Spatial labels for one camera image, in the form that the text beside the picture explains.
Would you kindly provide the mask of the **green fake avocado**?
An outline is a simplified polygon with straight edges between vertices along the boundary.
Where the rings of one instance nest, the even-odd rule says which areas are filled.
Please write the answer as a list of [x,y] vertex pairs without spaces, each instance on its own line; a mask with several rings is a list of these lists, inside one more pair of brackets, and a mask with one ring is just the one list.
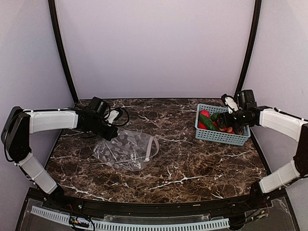
[[211,115],[210,119],[215,122],[215,121],[217,121],[219,115],[220,115],[220,113],[213,113]]

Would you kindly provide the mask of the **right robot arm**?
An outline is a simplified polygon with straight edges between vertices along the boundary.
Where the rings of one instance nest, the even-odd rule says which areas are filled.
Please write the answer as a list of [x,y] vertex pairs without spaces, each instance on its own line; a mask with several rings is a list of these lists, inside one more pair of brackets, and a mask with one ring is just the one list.
[[288,187],[293,182],[308,176],[308,121],[286,113],[276,107],[259,106],[252,90],[243,90],[234,97],[224,94],[221,97],[227,112],[218,115],[220,128],[235,128],[238,132],[244,127],[267,129],[268,135],[277,134],[297,145],[291,160],[257,182],[257,189],[246,197],[245,204],[250,209],[257,208],[264,201],[264,194]]

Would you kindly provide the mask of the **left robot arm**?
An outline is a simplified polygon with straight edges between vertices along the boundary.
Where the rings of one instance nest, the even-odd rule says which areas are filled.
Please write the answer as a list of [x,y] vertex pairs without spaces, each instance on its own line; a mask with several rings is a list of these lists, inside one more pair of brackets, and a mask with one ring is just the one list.
[[111,109],[106,101],[97,97],[84,108],[30,110],[15,106],[7,117],[0,139],[6,161],[20,168],[31,182],[49,195],[49,202],[56,209],[63,210],[68,206],[68,199],[35,157],[30,147],[31,136],[38,138],[39,134],[55,135],[64,129],[79,129],[110,141],[117,137],[118,126],[114,122],[119,117],[119,109]]

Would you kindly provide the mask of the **green fake cucumber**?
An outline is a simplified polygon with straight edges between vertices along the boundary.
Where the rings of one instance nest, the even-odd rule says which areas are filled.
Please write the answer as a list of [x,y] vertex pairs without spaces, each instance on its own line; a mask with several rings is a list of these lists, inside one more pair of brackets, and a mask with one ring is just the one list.
[[212,123],[212,121],[205,115],[199,114],[199,121],[208,129],[211,131],[218,131],[216,126]]

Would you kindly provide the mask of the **clear zip top bag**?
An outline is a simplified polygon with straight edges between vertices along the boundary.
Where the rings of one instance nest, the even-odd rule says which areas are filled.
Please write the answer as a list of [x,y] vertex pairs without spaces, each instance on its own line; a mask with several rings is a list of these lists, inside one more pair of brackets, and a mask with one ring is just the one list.
[[117,137],[98,142],[93,149],[93,156],[115,170],[140,171],[159,150],[156,136],[120,129]]

